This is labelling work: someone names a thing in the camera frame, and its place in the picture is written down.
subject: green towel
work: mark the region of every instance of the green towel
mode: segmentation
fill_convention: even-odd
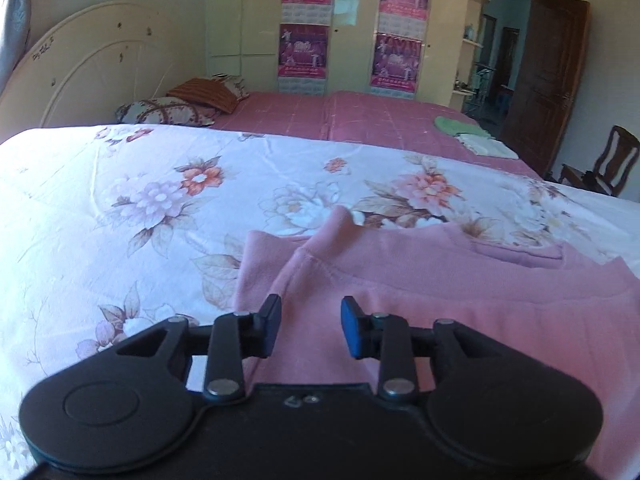
[[[455,137],[458,134],[471,134],[477,135],[478,137],[491,137],[491,134],[483,130],[477,124],[467,124],[461,123],[455,119],[449,119],[448,117],[436,117],[433,121],[433,124],[436,125],[436,128],[439,129],[443,134],[450,135],[451,137]]]

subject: orange striped pillow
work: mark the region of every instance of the orange striped pillow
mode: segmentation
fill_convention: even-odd
[[[169,97],[184,99],[190,103],[213,106],[231,114],[238,106],[238,99],[223,81],[195,77],[166,93]]]

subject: curtain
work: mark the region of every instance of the curtain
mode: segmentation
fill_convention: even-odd
[[[2,0],[0,7],[0,93],[26,49],[31,0]]]

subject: wooden chair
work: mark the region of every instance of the wooden chair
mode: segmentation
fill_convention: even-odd
[[[611,155],[613,139],[616,134],[618,134],[618,145],[616,146],[616,151],[613,153],[604,173],[602,173],[602,165],[605,160],[609,158],[609,155]],[[629,173],[631,172],[634,164],[638,161],[638,156],[640,156],[640,140],[625,130],[622,126],[614,126],[609,134],[607,146],[604,149],[604,152],[602,152],[602,155],[600,155],[598,160],[596,160],[593,171],[581,172],[571,166],[563,164],[559,182],[562,184],[567,180],[574,187],[588,189],[589,191],[603,193],[606,195],[618,196],[623,187],[625,187]],[[622,164],[626,160],[626,166],[622,169]],[[621,175],[620,180],[614,186],[613,180],[619,174]]]

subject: chair backrest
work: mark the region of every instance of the chair backrest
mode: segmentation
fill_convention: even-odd
[[[618,136],[618,144],[616,145],[616,151],[611,155],[614,138]],[[596,164],[593,167],[593,173],[596,174],[601,181],[611,190],[612,196],[618,196],[625,187],[626,180],[634,164],[638,161],[640,155],[640,140],[632,133],[625,130],[622,126],[614,126],[609,134],[609,140],[607,146],[600,155],[600,158],[596,160]],[[611,156],[607,163],[604,173],[601,172],[602,165]],[[614,186],[613,180],[620,174],[622,164],[626,161],[625,167],[622,169],[620,180]]]

